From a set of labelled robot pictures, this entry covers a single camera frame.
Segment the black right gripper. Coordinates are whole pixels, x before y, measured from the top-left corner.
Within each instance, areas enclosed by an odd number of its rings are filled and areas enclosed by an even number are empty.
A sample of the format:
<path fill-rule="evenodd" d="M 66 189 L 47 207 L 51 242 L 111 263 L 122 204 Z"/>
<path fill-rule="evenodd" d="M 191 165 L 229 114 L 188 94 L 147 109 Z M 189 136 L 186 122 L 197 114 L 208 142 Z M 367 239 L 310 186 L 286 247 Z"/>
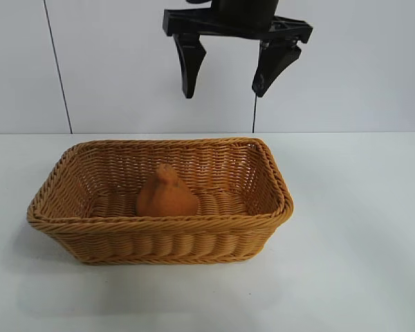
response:
<path fill-rule="evenodd" d="M 172 36 L 181 66 L 183 95 L 193 98 L 206 50 L 200 35 L 306 44 L 313 27 L 275 14 L 278 1 L 211 1 L 209 7 L 164 10 L 163 30 Z M 262 98 L 278 76 L 301 55 L 296 43 L 260 43 L 252 90 Z"/>

